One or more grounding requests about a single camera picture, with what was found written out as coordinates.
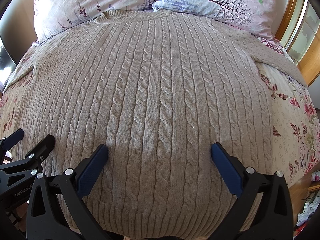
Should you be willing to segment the beige cable-knit sweater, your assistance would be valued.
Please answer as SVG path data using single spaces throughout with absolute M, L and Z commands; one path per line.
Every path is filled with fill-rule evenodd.
M 85 203 L 107 231 L 208 236 L 235 200 L 210 146 L 272 172 L 272 99 L 257 62 L 304 82 L 246 31 L 167 10 L 109 11 L 27 51 L 4 93 L 1 136 L 25 131 L 18 159 L 53 135 L 49 176 L 105 144 Z

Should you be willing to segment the blue pink floral right pillow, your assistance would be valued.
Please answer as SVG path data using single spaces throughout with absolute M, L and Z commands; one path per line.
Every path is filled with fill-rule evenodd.
M 276 16 L 276 0 L 154 0 L 152 8 L 205 16 L 268 40 Z

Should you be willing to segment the wooden glass-panel headboard cabinet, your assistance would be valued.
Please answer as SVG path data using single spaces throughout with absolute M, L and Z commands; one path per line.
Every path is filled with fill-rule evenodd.
M 310 86 L 319 77 L 319 10 L 312 0 L 277 0 L 276 38 Z

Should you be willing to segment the pink floral left pillow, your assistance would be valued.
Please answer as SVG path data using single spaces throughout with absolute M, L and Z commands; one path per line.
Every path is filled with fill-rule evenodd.
M 34 29 L 39 42 L 108 10 L 140 11 L 154 0 L 34 0 Z

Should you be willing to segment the floral quilt bedspread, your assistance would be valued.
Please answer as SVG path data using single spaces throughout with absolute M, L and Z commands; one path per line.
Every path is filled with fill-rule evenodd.
M 16 130 L 20 101 L 33 79 L 35 46 L 24 55 L 16 72 L 29 70 L 1 99 L 1 136 Z M 306 87 L 276 68 L 258 62 L 261 80 L 271 94 L 273 170 L 284 172 L 288 186 L 309 177 L 319 163 L 319 119 Z

